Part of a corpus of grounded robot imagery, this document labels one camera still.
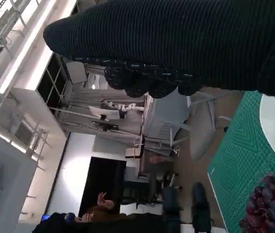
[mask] black ribbed sleeve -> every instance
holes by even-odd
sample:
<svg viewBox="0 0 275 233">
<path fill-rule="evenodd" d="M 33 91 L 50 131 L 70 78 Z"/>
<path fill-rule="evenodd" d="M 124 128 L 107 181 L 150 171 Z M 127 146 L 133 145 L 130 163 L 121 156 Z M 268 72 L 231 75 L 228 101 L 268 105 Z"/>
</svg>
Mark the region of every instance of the black ribbed sleeve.
<svg viewBox="0 0 275 233">
<path fill-rule="evenodd" d="M 206 86 L 256 90 L 275 59 L 275 0 L 111 0 L 52 23 L 44 38 L 73 60 L 156 64 Z"/>
</svg>

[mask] chair leg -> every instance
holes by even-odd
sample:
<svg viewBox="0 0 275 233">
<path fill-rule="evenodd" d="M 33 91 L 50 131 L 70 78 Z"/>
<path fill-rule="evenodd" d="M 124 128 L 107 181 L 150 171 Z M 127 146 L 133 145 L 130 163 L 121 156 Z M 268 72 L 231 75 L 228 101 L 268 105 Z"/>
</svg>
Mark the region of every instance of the chair leg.
<svg viewBox="0 0 275 233">
<path fill-rule="evenodd" d="M 231 121 L 231 118 L 226 117 L 226 116 L 218 116 L 217 118 L 218 119 L 225 119 L 225 120 Z"/>
</svg>

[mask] black jacket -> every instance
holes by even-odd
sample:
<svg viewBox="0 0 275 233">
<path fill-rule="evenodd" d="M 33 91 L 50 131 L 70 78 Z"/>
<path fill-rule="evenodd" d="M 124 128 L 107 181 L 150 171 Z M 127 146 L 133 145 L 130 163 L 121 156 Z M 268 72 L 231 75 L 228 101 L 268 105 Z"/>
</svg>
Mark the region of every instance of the black jacket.
<svg viewBox="0 0 275 233">
<path fill-rule="evenodd" d="M 151 214 L 137 215 L 135 219 L 93 223 L 66 222 L 64 216 L 54 213 L 37 225 L 33 233 L 165 233 L 167 228 L 162 216 Z"/>
<path fill-rule="evenodd" d="M 112 0 L 52 23 L 44 38 L 72 60 L 129 70 L 115 85 L 128 93 L 275 96 L 275 0 Z"/>
</svg>

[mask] wall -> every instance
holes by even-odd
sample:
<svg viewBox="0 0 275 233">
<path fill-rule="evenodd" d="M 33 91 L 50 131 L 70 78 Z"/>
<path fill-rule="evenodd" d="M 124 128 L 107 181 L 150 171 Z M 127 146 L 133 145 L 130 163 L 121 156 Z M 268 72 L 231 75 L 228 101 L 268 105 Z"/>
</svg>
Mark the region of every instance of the wall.
<svg viewBox="0 0 275 233">
<path fill-rule="evenodd" d="M 127 161 L 128 169 L 125 179 L 145 182 L 135 176 L 138 160 L 125 159 L 126 148 L 126 145 L 109 139 L 89 134 L 71 133 L 47 214 L 78 213 L 92 156 Z M 135 204 L 132 204 L 122 206 L 121 212 L 161 214 L 161 206 L 156 208 L 144 206 L 135 210 Z"/>
</svg>

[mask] tiled floor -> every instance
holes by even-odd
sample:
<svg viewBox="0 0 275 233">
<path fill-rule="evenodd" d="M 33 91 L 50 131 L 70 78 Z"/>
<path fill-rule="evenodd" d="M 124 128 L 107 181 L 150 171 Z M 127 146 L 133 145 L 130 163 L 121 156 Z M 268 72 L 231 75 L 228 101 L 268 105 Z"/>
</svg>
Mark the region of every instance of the tiled floor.
<svg viewBox="0 0 275 233">
<path fill-rule="evenodd" d="M 225 91 L 213 88 L 205 88 L 202 91 L 211 93 L 213 95 L 222 94 Z M 226 116 L 233 117 L 233 114 L 242 99 L 243 93 L 237 92 L 230 96 L 217 99 L 215 101 L 215 117 L 216 116 Z M 229 122 L 226 120 L 217 120 L 216 127 L 228 126 Z M 188 135 L 188 132 L 181 131 L 177 135 L 178 138 L 182 138 Z M 222 129 L 218 129 L 216 136 L 209 146 L 206 154 L 209 156 L 214 155 L 216 152 L 220 141 L 224 135 Z M 224 228 L 223 220 L 216 203 L 216 200 L 213 196 L 213 191 L 211 184 L 207 177 L 207 167 L 210 163 L 210 157 L 204 156 L 198 162 L 194 162 L 191 159 L 189 151 L 189 141 L 185 141 L 180 144 L 180 155 L 174 163 L 174 170 L 178 171 L 180 176 L 177 178 L 176 183 L 183 186 L 183 191 L 179 194 L 179 202 L 181 207 L 184 209 L 181 213 L 182 221 L 186 223 L 191 222 L 191 189 L 195 182 L 201 182 L 206 188 L 206 194 L 211 208 L 211 217 L 214 220 L 214 226 Z"/>
</svg>

